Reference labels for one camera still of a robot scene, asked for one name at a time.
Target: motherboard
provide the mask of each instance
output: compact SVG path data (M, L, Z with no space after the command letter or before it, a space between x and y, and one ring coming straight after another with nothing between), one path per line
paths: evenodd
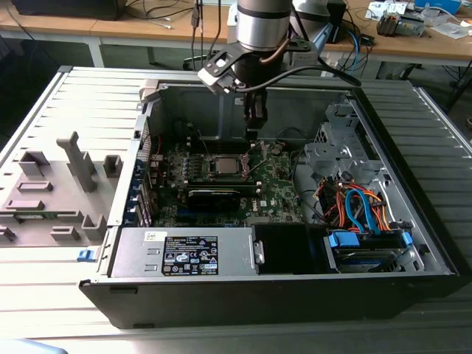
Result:
M175 144L157 156L154 226L302 222L284 145L189 145Z

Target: blue cable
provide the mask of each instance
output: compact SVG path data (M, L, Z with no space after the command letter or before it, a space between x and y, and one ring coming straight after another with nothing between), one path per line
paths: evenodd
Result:
M351 35L351 37L353 37L353 40L354 40L354 44L355 44L355 59L354 59L354 65L353 67L351 68L350 72L349 72L349 75L351 75L356 66L357 66L357 62L358 62L358 59L359 59L359 52L361 51L361 48L359 47L359 42L357 40L357 38L355 37L355 34L352 33L351 31L347 31L347 33L349 33Z
M377 224L375 223L374 218L372 217L372 214L370 213L370 205L369 205L369 199L367 196L362 192L361 190L350 190L346 194L346 214L347 217L359 228L361 232L365 232L364 227L359 223L353 215L353 212L351 212L351 196L354 193L358 193L361 196L362 203L364 204L364 211L366 213L366 220L367 220L367 225L369 226L369 229L374 232L374 235L379 235L381 231L378 229Z

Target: power supply label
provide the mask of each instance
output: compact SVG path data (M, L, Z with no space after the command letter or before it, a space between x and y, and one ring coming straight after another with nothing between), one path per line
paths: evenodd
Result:
M218 237L166 237L162 273L175 275L218 275Z

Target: floor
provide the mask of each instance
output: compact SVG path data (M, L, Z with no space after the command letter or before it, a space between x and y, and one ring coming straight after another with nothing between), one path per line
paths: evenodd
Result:
M16 127L39 97L56 71L56 63L73 66L92 66L89 49L85 44L7 40L0 42L0 147L14 133ZM6 44L16 48L7 54ZM147 50L135 46L103 46L105 66L133 69L173 69L182 70L183 60L190 56L189 49L159 49L155 57L156 66L148 63ZM445 105L452 88L444 83L453 80L441 66L424 66L410 74L415 86L422 86L439 105ZM449 112L449 117L457 127L472 139L472 130L466 127L465 121L472 117L472 90L465 92L461 100Z

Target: green circuit board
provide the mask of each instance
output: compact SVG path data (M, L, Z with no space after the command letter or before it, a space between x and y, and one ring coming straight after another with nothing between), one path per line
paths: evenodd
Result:
M192 156L184 148L176 145L164 153L167 162L166 176L170 180L157 188L159 214L155 218L156 227L185 227L185 226L251 226L253 223L300 223L302 210L295 201L296 192L290 179L289 153L282 150L282 146L275 142L262 144L251 152L248 159L248 168L252 171L247 180L260 182L261 193L256 198L241 198L240 207L236 212L214 212L194 214L188 212L184 200L183 190L188 174L184 166L188 161L197 161L196 168L190 171L192 179L208 182L214 179L208 174L210 161L219 157L226 158L237 155L206 154ZM233 178L227 178L231 184Z

